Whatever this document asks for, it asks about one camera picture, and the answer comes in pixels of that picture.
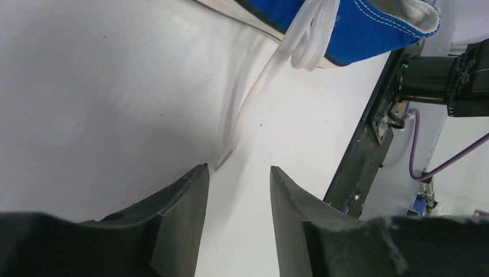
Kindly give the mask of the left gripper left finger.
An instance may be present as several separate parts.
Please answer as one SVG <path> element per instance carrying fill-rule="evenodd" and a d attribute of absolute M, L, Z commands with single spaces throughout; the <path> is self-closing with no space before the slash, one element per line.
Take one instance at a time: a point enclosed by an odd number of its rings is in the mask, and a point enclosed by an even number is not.
<path fill-rule="evenodd" d="M 208 192 L 208 166 L 199 164 L 100 221 L 3 212 L 1 275 L 194 276 Z"/>

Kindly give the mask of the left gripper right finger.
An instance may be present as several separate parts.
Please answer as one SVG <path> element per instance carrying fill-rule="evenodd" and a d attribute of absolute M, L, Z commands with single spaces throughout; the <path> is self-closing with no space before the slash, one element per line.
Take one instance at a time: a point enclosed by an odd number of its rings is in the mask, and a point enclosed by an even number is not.
<path fill-rule="evenodd" d="M 487 276 L 488 219 L 344 214 L 270 169 L 281 276 Z"/>

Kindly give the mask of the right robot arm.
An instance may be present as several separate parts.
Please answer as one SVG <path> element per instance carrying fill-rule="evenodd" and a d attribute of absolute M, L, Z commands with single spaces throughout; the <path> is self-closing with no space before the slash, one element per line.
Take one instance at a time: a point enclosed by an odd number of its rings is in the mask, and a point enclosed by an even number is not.
<path fill-rule="evenodd" d="M 461 55 L 405 54 L 396 70 L 396 99 L 444 105 L 450 117 L 488 116 L 488 40 Z"/>

